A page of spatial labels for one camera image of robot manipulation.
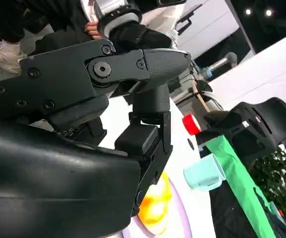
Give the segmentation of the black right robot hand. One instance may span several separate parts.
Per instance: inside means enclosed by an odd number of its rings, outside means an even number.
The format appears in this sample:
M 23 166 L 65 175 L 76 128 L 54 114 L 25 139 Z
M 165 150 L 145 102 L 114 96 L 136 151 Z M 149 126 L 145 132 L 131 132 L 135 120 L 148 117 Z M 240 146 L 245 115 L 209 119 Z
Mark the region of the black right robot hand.
M 118 53 L 101 39 L 20 61 L 0 81 L 0 238 L 100 238 L 130 223 L 163 172 L 171 144 L 167 83 L 187 69 L 174 49 Z M 109 97 L 133 95 L 114 149 L 86 124 Z

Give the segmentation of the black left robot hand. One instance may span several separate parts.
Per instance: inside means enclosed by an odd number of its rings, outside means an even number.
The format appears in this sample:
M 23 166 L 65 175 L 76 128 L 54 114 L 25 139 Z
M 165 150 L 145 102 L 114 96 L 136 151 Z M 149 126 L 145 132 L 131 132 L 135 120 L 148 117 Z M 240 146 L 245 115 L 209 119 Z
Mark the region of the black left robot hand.
M 169 49 L 172 44 L 169 36 L 136 21 L 130 21 L 113 29 L 109 40 L 116 51 L 121 53 L 131 50 Z

